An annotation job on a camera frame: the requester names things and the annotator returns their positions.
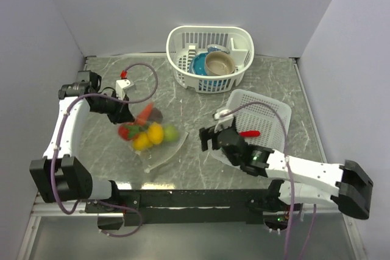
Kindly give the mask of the fake red chili pepper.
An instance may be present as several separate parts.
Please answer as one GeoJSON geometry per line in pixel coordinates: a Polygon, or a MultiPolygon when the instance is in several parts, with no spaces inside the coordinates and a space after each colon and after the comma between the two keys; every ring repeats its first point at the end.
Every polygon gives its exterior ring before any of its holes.
{"type": "Polygon", "coordinates": [[[256,138],[259,137],[261,133],[258,130],[248,130],[248,131],[240,132],[239,135],[244,138],[256,138]]]}

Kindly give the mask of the fake yellow lemon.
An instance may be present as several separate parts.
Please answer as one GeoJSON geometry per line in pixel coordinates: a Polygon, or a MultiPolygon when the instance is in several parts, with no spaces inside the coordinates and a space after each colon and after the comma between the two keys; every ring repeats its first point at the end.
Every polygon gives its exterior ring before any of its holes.
{"type": "Polygon", "coordinates": [[[163,126],[159,123],[153,122],[147,130],[147,136],[154,145],[159,145],[164,139],[163,126]]]}

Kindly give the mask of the clear zip top bag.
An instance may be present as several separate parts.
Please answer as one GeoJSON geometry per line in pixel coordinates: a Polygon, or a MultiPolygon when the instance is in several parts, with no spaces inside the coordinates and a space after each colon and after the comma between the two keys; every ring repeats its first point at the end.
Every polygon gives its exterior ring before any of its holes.
{"type": "Polygon", "coordinates": [[[144,172],[148,174],[176,155],[188,133],[157,108],[154,102],[131,105],[130,111],[135,120],[120,124],[118,135],[128,142],[129,148],[140,158],[144,172]]]}

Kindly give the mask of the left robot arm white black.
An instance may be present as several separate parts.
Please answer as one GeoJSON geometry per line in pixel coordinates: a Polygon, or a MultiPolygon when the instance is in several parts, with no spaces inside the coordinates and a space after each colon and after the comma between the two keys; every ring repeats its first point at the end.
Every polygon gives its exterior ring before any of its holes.
{"type": "Polygon", "coordinates": [[[115,212],[121,205],[113,181],[94,178],[79,161],[82,130],[89,113],[104,114],[113,124],[133,122],[127,92],[135,84],[119,79],[111,95],[100,93],[102,77],[79,71],[76,81],[58,91],[59,111],[55,129],[43,157],[33,160],[30,174],[46,203],[70,200],[99,200],[105,211],[115,212]]]}

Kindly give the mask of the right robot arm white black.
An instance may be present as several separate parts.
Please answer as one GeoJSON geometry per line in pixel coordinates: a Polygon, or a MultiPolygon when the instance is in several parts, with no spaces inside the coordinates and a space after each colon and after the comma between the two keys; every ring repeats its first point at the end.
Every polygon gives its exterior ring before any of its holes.
{"type": "Polygon", "coordinates": [[[355,219],[369,218],[374,183],[355,161],[329,164],[287,156],[247,143],[234,125],[200,128],[199,139],[203,151],[221,150],[232,166],[246,174],[282,181],[266,196],[273,210],[295,203],[317,204],[336,206],[355,219]]]}

